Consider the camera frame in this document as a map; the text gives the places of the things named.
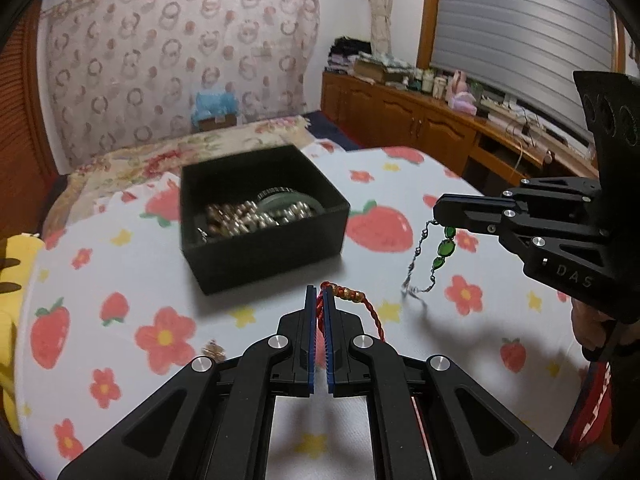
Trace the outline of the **right hand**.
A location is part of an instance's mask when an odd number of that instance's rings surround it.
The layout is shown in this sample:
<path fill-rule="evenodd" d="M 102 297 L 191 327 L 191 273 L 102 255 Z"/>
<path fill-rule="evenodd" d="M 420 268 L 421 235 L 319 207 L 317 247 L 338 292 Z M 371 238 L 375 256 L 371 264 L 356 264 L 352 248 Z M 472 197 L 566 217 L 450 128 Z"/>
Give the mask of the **right hand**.
<path fill-rule="evenodd" d="M 620 323 L 576 299 L 572 300 L 570 320 L 585 359 L 589 362 L 608 362 L 620 340 Z"/>

